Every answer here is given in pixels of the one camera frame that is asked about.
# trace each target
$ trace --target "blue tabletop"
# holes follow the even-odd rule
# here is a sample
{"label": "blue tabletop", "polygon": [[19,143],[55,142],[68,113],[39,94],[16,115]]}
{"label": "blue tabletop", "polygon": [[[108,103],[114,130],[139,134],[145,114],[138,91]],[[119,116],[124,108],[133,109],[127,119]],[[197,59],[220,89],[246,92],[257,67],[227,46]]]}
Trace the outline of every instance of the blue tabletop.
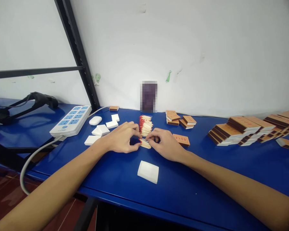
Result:
{"label": "blue tabletop", "polygon": [[[19,100],[0,98],[0,105],[8,106]],[[10,115],[15,115],[32,107],[34,101],[28,101],[24,106],[11,108]],[[32,112],[18,117],[14,123],[0,125],[0,144],[5,147],[40,147],[51,139],[49,131],[75,105],[60,103],[52,109],[44,105]]]}
{"label": "blue tabletop", "polygon": [[[96,115],[101,124],[111,121],[109,109]],[[140,111],[120,109],[120,122],[138,123]],[[194,117],[193,129],[167,125],[165,113],[152,116],[153,127],[188,136],[187,150],[200,157],[266,184],[289,196],[289,150],[275,140],[251,146],[216,146],[207,134],[226,119]],[[77,136],[69,137],[46,156],[31,176],[46,179],[60,167],[87,149],[84,142],[96,126],[86,121]],[[158,183],[153,184],[137,176],[140,161],[159,166]],[[140,147],[138,151],[106,153],[96,164],[80,188],[81,192],[143,213],[175,221],[201,230],[268,230],[260,221],[186,166],[168,161],[154,149]]]}

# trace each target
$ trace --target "power strip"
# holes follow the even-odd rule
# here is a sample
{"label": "power strip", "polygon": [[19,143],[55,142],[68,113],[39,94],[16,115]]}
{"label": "power strip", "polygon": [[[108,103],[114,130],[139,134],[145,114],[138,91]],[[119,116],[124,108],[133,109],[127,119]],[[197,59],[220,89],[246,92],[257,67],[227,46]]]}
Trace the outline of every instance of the power strip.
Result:
{"label": "power strip", "polygon": [[55,138],[64,135],[60,139],[61,141],[67,137],[77,135],[91,111],[90,105],[74,107],[49,133]]}

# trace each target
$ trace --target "power cord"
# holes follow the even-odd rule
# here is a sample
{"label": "power cord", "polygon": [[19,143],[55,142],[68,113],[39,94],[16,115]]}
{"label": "power cord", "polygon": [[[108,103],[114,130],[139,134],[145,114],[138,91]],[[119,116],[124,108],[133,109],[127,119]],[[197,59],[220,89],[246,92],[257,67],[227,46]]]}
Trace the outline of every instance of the power cord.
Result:
{"label": "power cord", "polygon": [[0,107],[10,107],[10,108],[12,108],[12,107],[21,107],[21,106],[25,105],[26,103],[28,103],[28,101],[29,101],[29,97],[30,97],[31,95],[32,95],[32,94],[30,93],[30,94],[27,96],[26,101],[23,102],[23,103],[20,104],[20,105],[17,105],[17,106],[2,106],[2,105],[0,105]]}
{"label": "power cord", "polygon": [[[95,112],[93,112],[92,114],[90,114],[88,116],[88,118],[92,115],[94,115],[96,112],[98,112],[99,110],[102,110],[104,108],[107,108],[107,107],[110,107],[110,106],[106,106],[106,107],[102,107],[98,110],[96,110]],[[137,110],[137,109],[133,109],[133,108],[126,108],[126,107],[121,107],[122,109],[129,109],[129,110]],[[182,113],[182,112],[177,112],[177,114],[182,114],[182,115],[187,115],[187,116],[197,116],[197,117],[214,117],[214,118],[225,118],[225,119],[228,119],[229,116],[218,116],[218,115],[200,115],[200,114],[187,114],[187,113]]]}
{"label": "power cord", "polygon": [[25,162],[25,164],[24,164],[24,166],[23,166],[23,168],[22,168],[22,171],[20,172],[20,179],[19,179],[19,181],[20,181],[20,186],[21,186],[21,188],[22,188],[22,190],[23,190],[23,192],[24,192],[25,194],[27,194],[27,195],[30,194],[30,192],[26,189],[25,183],[24,183],[24,180],[23,180],[23,179],[24,179],[24,176],[25,176],[25,173],[26,173],[26,169],[27,169],[30,161],[31,161],[31,160],[33,159],[33,157],[34,157],[36,154],[38,154],[41,150],[43,150],[45,147],[47,147],[47,146],[49,146],[49,145],[57,142],[57,141],[60,140],[63,136],[64,136],[64,135],[60,135],[59,137],[55,138],[52,142],[49,142],[49,143],[45,144],[44,146],[40,147],[39,149],[37,149],[34,153],[32,153],[32,155],[31,155],[31,156],[27,159],[27,161]]}
{"label": "power cord", "polygon": [[102,109],[104,109],[104,108],[107,108],[107,107],[111,107],[111,106],[101,107],[100,109],[97,109],[95,112],[93,112],[92,114],[90,114],[90,115],[88,116],[88,118],[89,118],[90,116],[94,115],[95,113],[97,113],[98,111],[100,111],[100,110],[102,110]]}

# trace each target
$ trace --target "dark floor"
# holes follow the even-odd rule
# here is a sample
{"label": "dark floor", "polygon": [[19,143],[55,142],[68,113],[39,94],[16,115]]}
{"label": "dark floor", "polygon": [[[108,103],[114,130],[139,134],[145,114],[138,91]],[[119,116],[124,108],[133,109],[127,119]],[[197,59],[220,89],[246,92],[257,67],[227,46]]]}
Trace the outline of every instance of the dark floor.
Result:
{"label": "dark floor", "polygon": [[[11,172],[7,175],[5,174],[6,172],[0,170],[0,219],[27,196],[20,187],[18,174]],[[30,179],[26,179],[25,181],[27,182],[26,187],[29,191],[33,191],[40,185],[39,182]],[[73,230],[83,206],[84,202],[71,198],[66,206],[45,227],[44,231]],[[89,231],[95,230],[95,222],[96,213],[92,217],[88,228]]]}

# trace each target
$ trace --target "finger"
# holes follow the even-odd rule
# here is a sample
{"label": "finger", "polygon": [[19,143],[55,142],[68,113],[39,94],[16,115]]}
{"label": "finger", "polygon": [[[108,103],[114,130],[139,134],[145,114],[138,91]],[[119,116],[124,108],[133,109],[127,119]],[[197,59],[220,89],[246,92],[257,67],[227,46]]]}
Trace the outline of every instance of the finger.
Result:
{"label": "finger", "polygon": [[124,122],[123,124],[121,124],[119,127],[123,127],[124,125],[126,125],[127,122]]}
{"label": "finger", "polygon": [[134,136],[138,136],[140,139],[142,139],[142,135],[138,131],[136,131],[134,129],[133,129],[133,135]]}
{"label": "finger", "polygon": [[133,151],[137,151],[138,148],[140,147],[141,143],[136,143],[134,145],[130,145],[128,152],[133,152]]}
{"label": "finger", "polygon": [[150,139],[152,136],[158,136],[158,137],[160,136],[160,132],[154,131],[154,130],[147,135],[147,137],[145,138],[146,140]]}
{"label": "finger", "polygon": [[131,122],[125,122],[125,123],[124,123],[124,127],[130,127],[132,124],[134,124],[133,121],[131,121]]}
{"label": "finger", "polygon": [[138,124],[131,124],[130,126],[131,126],[131,128],[135,129],[137,132],[139,132]]}
{"label": "finger", "polygon": [[163,129],[160,129],[160,128],[154,128],[153,131],[157,131],[157,132],[160,132],[162,131]]}
{"label": "finger", "polygon": [[152,139],[149,139],[148,141],[149,141],[149,145],[150,145],[152,148],[154,148],[156,151],[159,149],[160,144],[155,143],[155,141],[152,140]]}

